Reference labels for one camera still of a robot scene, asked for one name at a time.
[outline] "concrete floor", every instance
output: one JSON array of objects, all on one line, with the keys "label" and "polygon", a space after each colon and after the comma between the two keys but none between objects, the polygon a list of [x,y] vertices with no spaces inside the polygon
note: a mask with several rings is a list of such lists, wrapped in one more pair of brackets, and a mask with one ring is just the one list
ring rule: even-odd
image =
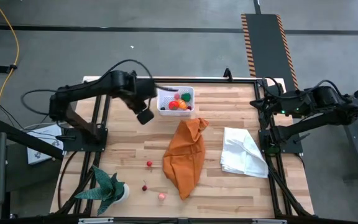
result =
[{"label": "concrete floor", "polygon": [[[260,0],[260,4],[262,13],[280,14],[286,29],[358,30],[356,0]],[[13,24],[58,26],[241,28],[240,13],[254,12],[252,0],[0,0],[0,5]],[[1,103],[23,125],[42,119],[21,106],[23,92],[78,83],[84,75],[100,75],[125,58],[144,62],[155,75],[220,77],[229,67],[237,77],[249,76],[242,34],[19,31],[17,36],[19,69]],[[288,35],[287,39],[300,88],[330,79],[343,93],[358,89],[358,36]],[[0,31],[0,63],[12,63],[15,53],[10,31]],[[143,74],[131,64],[121,69]],[[4,77],[0,75],[0,86]],[[29,97],[30,104],[44,111],[47,100],[45,94]],[[6,120],[5,115],[0,113],[0,119]],[[342,181],[342,176],[358,169],[343,128],[325,126],[310,133],[302,145],[315,213],[358,221],[358,181]],[[22,217],[47,214],[55,183],[56,179],[15,192],[12,211]]]}]

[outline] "wooden tabletop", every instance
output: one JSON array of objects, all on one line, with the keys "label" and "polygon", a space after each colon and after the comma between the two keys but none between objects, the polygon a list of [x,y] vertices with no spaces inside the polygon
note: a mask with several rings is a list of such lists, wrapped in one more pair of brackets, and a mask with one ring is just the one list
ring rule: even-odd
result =
[{"label": "wooden tabletop", "polygon": [[[85,77],[94,80],[97,77]],[[195,218],[273,218],[272,198],[268,179],[231,174],[221,170],[220,159],[223,146],[223,129],[248,129],[259,145],[257,131],[260,129],[257,110],[249,104],[255,99],[250,84],[198,84],[169,83],[166,85],[192,86],[195,89],[195,112],[191,117],[160,116],[157,100],[151,101],[155,118],[141,125],[135,114],[119,99],[110,104],[106,150],[102,153],[100,168],[109,175],[117,172],[117,178],[131,189],[129,198],[110,206],[105,217],[195,217]],[[95,98],[81,100],[76,112],[91,121]],[[206,155],[200,181],[184,201],[178,190],[162,171],[162,156],[171,141],[181,119],[204,118],[209,126],[203,131]],[[277,125],[292,124],[291,117],[276,116]],[[68,165],[62,183],[62,203],[78,185],[84,153],[77,153]],[[62,167],[67,161],[64,158]],[[299,158],[292,154],[282,155],[288,188],[304,208],[313,213],[305,171]],[[152,169],[146,162],[152,161]],[[148,190],[143,192],[146,181]],[[158,200],[163,192],[166,199]],[[278,190],[280,208],[284,212],[281,190]],[[100,201],[94,201],[92,216]],[[51,212],[57,207],[57,190]]]}]

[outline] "plastic basket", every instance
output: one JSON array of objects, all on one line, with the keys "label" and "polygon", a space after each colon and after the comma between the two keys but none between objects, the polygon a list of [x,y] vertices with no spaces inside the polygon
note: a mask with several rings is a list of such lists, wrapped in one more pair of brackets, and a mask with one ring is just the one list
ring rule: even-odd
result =
[{"label": "plastic basket", "polygon": [[[178,90],[177,92],[172,91],[165,91],[165,90],[157,90],[157,109],[160,115],[162,116],[190,116],[195,108],[195,95],[194,95],[194,89],[190,86],[166,86],[169,88],[173,88]],[[173,97],[176,93],[179,93],[180,95],[184,93],[190,93],[191,99],[189,102],[186,102],[188,106],[191,106],[190,111],[186,110],[170,110],[168,105],[169,102],[175,100]]]}]

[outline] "orange towel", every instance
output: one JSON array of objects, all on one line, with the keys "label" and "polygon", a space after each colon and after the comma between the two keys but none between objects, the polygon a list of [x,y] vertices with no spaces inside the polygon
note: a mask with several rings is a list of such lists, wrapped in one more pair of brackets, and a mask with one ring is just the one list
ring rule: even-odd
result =
[{"label": "orange towel", "polygon": [[164,154],[164,173],[175,184],[182,200],[189,196],[200,179],[205,157],[201,132],[207,126],[203,118],[180,121]]}]

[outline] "white napkin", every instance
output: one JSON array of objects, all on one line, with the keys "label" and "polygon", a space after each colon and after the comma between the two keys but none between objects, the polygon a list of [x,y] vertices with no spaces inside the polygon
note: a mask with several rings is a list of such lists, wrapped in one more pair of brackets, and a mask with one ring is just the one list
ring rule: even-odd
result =
[{"label": "white napkin", "polygon": [[224,128],[222,170],[267,178],[268,167],[246,129]]}]

